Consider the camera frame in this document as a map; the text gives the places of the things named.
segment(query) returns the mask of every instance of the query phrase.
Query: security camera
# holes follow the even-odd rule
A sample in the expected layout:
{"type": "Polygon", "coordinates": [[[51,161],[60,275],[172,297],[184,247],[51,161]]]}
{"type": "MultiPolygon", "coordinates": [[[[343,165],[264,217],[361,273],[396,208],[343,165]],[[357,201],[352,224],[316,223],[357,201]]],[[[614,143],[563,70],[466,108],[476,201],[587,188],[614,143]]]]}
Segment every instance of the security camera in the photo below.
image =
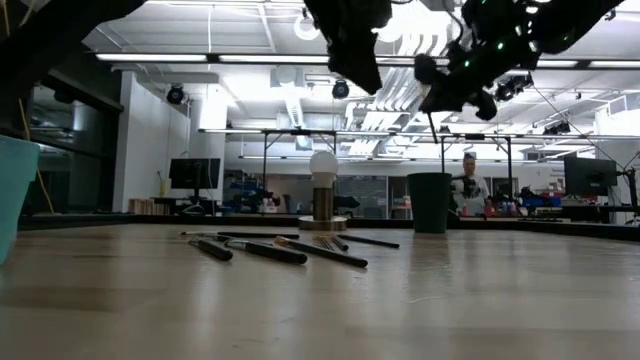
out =
{"type": "Polygon", "coordinates": [[[336,84],[333,86],[333,98],[342,100],[349,96],[349,85],[344,80],[336,80],[336,84]]]}
{"type": "Polygon", "coordinates": [[[171,90],[167,93],[167,101],[169,104],[182,105],[189,100],[189,96],[183,90],[183,84],[172,84],[171,90]]]}

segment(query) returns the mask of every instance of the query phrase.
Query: man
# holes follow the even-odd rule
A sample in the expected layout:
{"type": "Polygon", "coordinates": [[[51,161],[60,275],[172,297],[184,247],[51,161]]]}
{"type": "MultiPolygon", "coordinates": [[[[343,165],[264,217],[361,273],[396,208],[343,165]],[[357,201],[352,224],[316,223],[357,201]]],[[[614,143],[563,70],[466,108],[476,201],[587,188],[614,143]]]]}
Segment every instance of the man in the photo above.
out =
{"type": "Polygon", "coordinates": [[[466,206],[467,215],[484,214],[485,206],[491,206],[487,182],[476,176],[476,159],[471,154],[464,155],[464,174],[451,179],[453,200],[458,205],[458,213],[466,206]]]}

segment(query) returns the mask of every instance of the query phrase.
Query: ceiling light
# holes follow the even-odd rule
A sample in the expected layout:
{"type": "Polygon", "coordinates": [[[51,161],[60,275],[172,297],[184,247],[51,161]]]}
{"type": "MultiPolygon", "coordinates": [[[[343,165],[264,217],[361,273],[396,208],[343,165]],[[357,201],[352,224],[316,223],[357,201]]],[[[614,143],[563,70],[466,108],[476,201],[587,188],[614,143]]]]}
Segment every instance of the ceiling light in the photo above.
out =
{"type": "Polygon", "coordinates": [[[320,35],[320,30],[313,27],[313,19],[311,19],[311,28],[308,30],[302,29],[302,22],[306,20],[303,14],[300,14],[296,21],[293,23],[293,31],[296,36],[302,40],[312,41],[320,35]]]}
{"type": "Polygon", "coordinates": [[[102,61],[114,62],[207,62],[206,55],[197,54],[97,54],[102,61]]]}
{"type": "Polygon", "coordinates": [[[538,61],[538,67],[562,67],[562,68],[570,68],[574,67],[578,64],[578,61],[575,60],[540,60],[538,61]]]}
{"type": "MultiPolygon", "coordinates": [[[[449,61],[444,58],[435,58],[436,65],[447,66],[449,61]]],[[[376,62],[378,65],[387,66],[413,66],[415,60],[412,56],[377,56],[376,62]]]]}
{"type": "Polygon", "coordinates": [[[633,68],[633,67],[640,67],[640,61],[613,61],[613,60],[592,61],[591,64],[589,64],[589,67],[590,68],[598,68],[598,67],[633,68]]]}
{"type": "Polygon", "coordinates": [[[514,70],[509,70],[505,73],[505,75],[511,75],[511,76],[526,76],[529,75],[529,70],[525,70],[525,69],[514,69],[514,70]]]}
{"type": "Polygon", "coordinates": [[[265,63],[265,64],[318,64],[325,65],[329,57],[325,55],[220,55],[223,63],[265,63]]]}

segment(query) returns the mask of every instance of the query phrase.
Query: cable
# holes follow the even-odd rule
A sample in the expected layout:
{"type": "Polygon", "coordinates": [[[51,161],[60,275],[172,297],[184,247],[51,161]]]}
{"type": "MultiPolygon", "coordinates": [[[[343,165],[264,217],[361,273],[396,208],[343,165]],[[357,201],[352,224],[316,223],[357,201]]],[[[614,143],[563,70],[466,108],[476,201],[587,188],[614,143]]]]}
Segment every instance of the cable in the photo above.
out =
{"type": "Polygon", "coordinates": [[[451,19],[453,19],[453,21],[456,22],[456,24],[458,24],[458,26],[460,27],[460,34],[458,34],[458,38],[456,39],[456,43],[460,44],[460,41],[462,40],[462,35],[464,34],[464,25],[462,25],[462,21],[460,21],[460,19],[458,19],[454,14],[453,11],[451,11],[448,7],[447,7],[447,1],[446,0],[442,0],[442,7],[445,9],[445,11],[447,12],[447,14],[449,14],[449,16],[451,17],[451,19]]]}
{"type": "Polygon", "coordinates": [[[22,17],[22,21],[20,22],[20,25],[18,25],[18,27],[22,27],[24,24],[27,23],[27,21],[29,20],[29,17],[31,17],[31,13],[33,12],[33,9],[36,6],[36,0],[31,0],[31,3],[29,4],[29,9],[27,10],[27,13],[24,14],[24,17],[22,17]]]}
{"type": "Polygon", "coordinates": [[[553,110],[555,110],[555,112],[556,112],[557,114],[559,114],[559,115],[564,119],[564,121],[566,121],[566,122],[567,122],[567,124],[569,124],[569,125],[570,125],[574,130],[575,130],[575,131],[577,131],[577,132],[578,132],[578,134],[580,134],[582,137],[584,137],[584,138],[585,138],[589,143],[591,143],[591,145],[593,145],[593,147],[595,147],[596,149],[598,149],[598,151],[600,151],[604,156],[606,156],[607,158],[609,158],[609,160],[611,160],[611,161],[615,162],[615,163],[616,163],[616,165],[618,165],[620,168],[624,169],[624,168],[622,167],[622,165],[620,165],[620,163],[618,163],[617,161],[615,161],[611,156],[609,156],[609,154],[607,154],[606,152],[604,152],[604,151],[603,151],[603,150],[602,150],[598,145],[596,145],[596,143],[595,143],[595,142],[593,142],[591,139],[589,139],[587,136],[585,136],[585,134],[583,134],[583,133],[580,131],[580,129],[578,129],[575,125],[573,125],[573,124],[571,123],[571,121],[569,121],[569,118],[568,118],[568,117],[566,117],[563,113],[561,113],[561,112],[560,112],[560,110],[558,110],[558,109],[557,109],[557,108],[556,108],[556,107],[551,103],[551,101],[549,101],[549,99],[547,99],[547,97],[546,97],[546,96],[544,96],[544,95],[540,92],[540,90],[538,90],[538,88],[537,88],[535,85],[532,85],[532,87],[533,87],[533,89],[538,93],[538,95],[540,95],[540,96],[544,99],[544,101],[545,101],[547,104],[549,104],[549,106],[551,106],[551,108],[552,108],[553,110]]]}
{"type": "MultiPolygon", "coordinates": [[[[9,25],[9,11],[7,9],[7,0],[3,1],[3,9],[4,9],[4,22],[6,25],[7,37],[11,36],[11,26],[9,25]]],[[[23,23],[26,23],[28,18],[25,16],[22,19],[23,23]]],[[[26,136],[27,141],[31,142],[31,132],[29,131],[29,124],[27,123],[27,115],[24,111],[24,104],[22,103],[22,99],[18,99],[18,106],[20,107],[20,116],[22,117],[22,124],[24,125],[24,134],[26,136]]],[[[47,199],[47,204],[49,205],[49,211],[52,214],[55,214],[53,209],[53,203],[51,202],[51,197],[49,196],[49,192],[47,192],[46,186],[44,186],[44,180],[42,179],[42,174],[40,173],[40,169],[36,168],[36,174],[38,175],[38,181],[40,182],[40,188],[44,193],[44,197],[47,199]]]]}
{"type": "Polygon", "coordinates": [[[633,160],[635,160],[635,159],[638,157],[638,155],[640,155],[640,154],[635,154],[635,155],[633,155],[633,157],[631,158],[631,160],[629,160],[629,162],[627,163],[627,165],[625,165],[625,166],[622,168],[622,171],[627,170],[627,168],[629,167],[629,165],[631,165],[631,163],[633,162],[633,160]]]}

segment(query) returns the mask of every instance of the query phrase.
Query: ceiling duct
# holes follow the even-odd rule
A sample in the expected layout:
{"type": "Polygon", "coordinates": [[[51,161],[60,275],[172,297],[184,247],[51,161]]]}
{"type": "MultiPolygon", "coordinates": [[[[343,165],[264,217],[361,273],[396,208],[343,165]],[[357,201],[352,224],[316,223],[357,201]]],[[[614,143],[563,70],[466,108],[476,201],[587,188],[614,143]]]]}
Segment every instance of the ceiling duct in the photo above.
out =
{"type": "Polygon", "coordinates": [[[640,93],[621,96],[609,102],[609,115],[640,109],[640,93]]]}
{"type": "MultiPolygon", "coordinates": [[[[304,72],[302,69],[283,65],[271,70],[271,87],[281,87],[285,93],[285,105],[292,128],[306,128],[304,112],[298,89],[304,89],[304,72]]],[[[313,150],[313,139],[306,136],[296,137],[296,150],[313,150]]]]}

